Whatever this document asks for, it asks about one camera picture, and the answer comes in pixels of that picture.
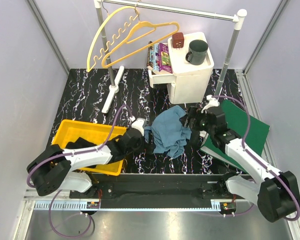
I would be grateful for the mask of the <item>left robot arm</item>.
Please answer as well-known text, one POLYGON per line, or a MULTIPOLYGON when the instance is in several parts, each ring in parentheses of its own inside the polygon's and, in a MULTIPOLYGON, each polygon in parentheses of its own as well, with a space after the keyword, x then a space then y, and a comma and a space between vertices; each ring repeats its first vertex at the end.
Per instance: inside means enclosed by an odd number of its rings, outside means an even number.
POLYGON ((98 193, 98 186, 87 173, 78 170, 90 166, 107 166, 123 160, 127 155, 155 148, 149 129, 141 132, 129 128, 124 134, 100 145, 78 138, 70 148, 58 144, 48 146, 26 168, 26 183, 39 196, 56 191, 76 191, 87 198, 98 193))

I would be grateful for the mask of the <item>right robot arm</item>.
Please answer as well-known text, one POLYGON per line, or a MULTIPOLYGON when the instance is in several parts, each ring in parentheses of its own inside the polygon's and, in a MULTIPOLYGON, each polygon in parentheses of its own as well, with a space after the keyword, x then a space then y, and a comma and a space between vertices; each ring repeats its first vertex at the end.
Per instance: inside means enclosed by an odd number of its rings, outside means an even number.
POLYGON ((228 127, 220 106, 192 106, 184 124, 194 131, 196 137, 205 132, 217 149, 235 160, 253 179, 249 181, 238 174, 227 173, 217 185, 220 197, 226 199, 238 195, 250 201, 271 223, 279 219, 292 222, 300 218, 297 177, 291 171, 279 170, 256 154, 237 132, 228 127))

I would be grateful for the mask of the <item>blue tank top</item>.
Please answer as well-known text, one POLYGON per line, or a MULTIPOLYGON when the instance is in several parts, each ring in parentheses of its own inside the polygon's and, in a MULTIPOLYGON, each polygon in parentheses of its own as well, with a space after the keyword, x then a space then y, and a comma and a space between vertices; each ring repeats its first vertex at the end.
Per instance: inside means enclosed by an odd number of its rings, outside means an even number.
POLYGON ((184 127, 180 121, 185 115, 186 112, 175 105, 160 113, 151 126, 144 127, 144 130, 151 130, 153 133, 156 146, 154 154, 167 153, 172 159, 183 154, 192 134, 190 128, 184 127))

